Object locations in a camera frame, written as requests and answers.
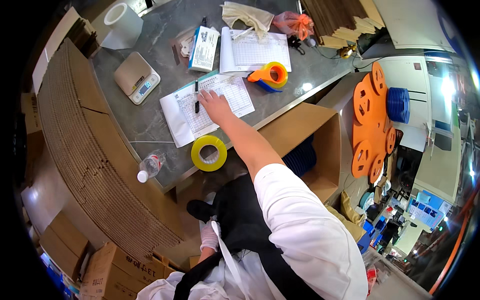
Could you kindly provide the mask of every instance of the white box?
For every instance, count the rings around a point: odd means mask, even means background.
[[[214,29],[200,26],[193,36],[192,50],[188,68],[190,70],[210,72],[213,69],[216,43],[220,33]]]

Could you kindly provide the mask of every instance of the white shirt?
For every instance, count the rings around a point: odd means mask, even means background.
[[[255,191],[269,240],[283,259],[325,300],[365,300],[367,276],[352,235],[305,183],[281,164],[263,167],[255,176]],[[217,233],[216,224],[212,226]],[[190,291],[190,300],[285,299],[265,273],[257,253],[232,257],[219,239],[223,259]],[[173,272],[138,293],[138,300],[170,300],[183,276]]]

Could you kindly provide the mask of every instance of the black apron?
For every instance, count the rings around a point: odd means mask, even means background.
[[[241,176],[223,186],[216,194],[213,212],[221,228],[221,236],[230,253],[246,249],[257,252],[268,277],[287,300],[319,299],[282,258],[281,249],[268,240],[272,233],[267,227],[250,175]],[[174,300],[187,300],[190,289],[204,280],[222,258],[222,252],[197,264],[187,272],[175,289]]]

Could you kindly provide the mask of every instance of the stack of blue reels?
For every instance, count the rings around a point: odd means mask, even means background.
[[[282,158],[285,165],[298,177],[302,177],[317,163],[312,142],[313,134]]]
[[[408,124],[410,119],[410,95],[406,88],[391,87],[388,89],[387,113],[390,120]]]

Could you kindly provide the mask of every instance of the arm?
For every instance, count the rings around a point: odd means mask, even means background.
[[[230,110],[225,96],[202,90],[198,100],[212,121],[228,135],[240,158],[247,165],[252,181],[258,171],[269,164],[284,165],[280,156],[261,134],[240,120]]]
[[[202,249],[202,254],[200,254],[200,258],[198,259],[198,263],[201,263],[204,261],[206,258],[212,256],[215,253],[215,250],[213,250],[210,247],[204,247]]]
[[[288,169],[270,144],[237,118],[224,96],[202,91],[199,101],[232,140],[248,167],[268,228],[293,271],[324,299],[365,299],[360,251],[345,226]]]

